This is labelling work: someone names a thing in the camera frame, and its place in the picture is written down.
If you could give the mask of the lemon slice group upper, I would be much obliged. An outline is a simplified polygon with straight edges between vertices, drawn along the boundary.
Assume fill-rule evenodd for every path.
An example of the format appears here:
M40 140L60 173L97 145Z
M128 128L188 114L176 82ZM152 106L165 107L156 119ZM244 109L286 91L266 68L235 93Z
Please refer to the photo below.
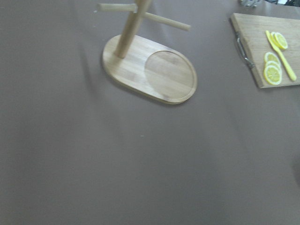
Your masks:
M282 35L279 32L271 32L271 36L273 38L273 41L275 42L276 46L278 46L280 49L287 49L288 48L288 42L284 35Z

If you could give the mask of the bamboo cutting board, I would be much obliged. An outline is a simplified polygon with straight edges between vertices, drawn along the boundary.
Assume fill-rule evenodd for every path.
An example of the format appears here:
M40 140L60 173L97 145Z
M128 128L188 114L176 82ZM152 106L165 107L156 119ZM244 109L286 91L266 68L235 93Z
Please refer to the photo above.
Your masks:
M240 43L245 55L252 61L250 68L256 84L259 88L273 88L264 76L264 55L274 51L268 42L265 32L281 33L288 42L288 48L283 50L283 55L297 76L292 81L282 67L282 82L278 87L300 84L300 21L299 19L277 18L259 15L246 15L234 13L230 17L235 32L240 37Z

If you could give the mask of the wooden cup rack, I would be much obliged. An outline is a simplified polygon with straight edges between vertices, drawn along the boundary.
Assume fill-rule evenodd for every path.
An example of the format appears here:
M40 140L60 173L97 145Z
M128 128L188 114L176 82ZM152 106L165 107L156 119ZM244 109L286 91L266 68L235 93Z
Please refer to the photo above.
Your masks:
M143 19L180 30L190 25L149 13L150 0L133 4L99 3L98 11L129 12L121 35L111 38L102 53L103 67L116 82L166 104L188 100L197 88L197 74L186 56L165 45L138 36Z

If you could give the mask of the lemon slice lower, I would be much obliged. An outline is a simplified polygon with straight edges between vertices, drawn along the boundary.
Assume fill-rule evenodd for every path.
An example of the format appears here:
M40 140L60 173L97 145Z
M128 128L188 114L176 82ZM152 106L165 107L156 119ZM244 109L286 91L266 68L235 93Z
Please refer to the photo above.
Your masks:
M264 79L271 85L279 85L282 82L282 68L278 56L272 52L266 52L264 62Z

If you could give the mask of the yellow plastic knife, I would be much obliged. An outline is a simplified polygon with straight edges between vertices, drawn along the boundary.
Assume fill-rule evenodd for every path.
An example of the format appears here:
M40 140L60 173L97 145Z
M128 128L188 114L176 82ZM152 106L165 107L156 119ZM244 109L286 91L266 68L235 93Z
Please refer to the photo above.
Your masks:
M285 70L286 70L286 73L289 75L289 78L292 81L296 81L297 80L297 76L296 76L295 72L291 68L290 64L288 63L288 61L286 60L285 56L281 52L280 48L273 41L273 37L272 37L271 33L268 30L266 30L265 34L266 34L266 37L268 39L269 44L271 45L271 47L273 48L273 50L278 54L281 62L283 63L283 65L285 67Z

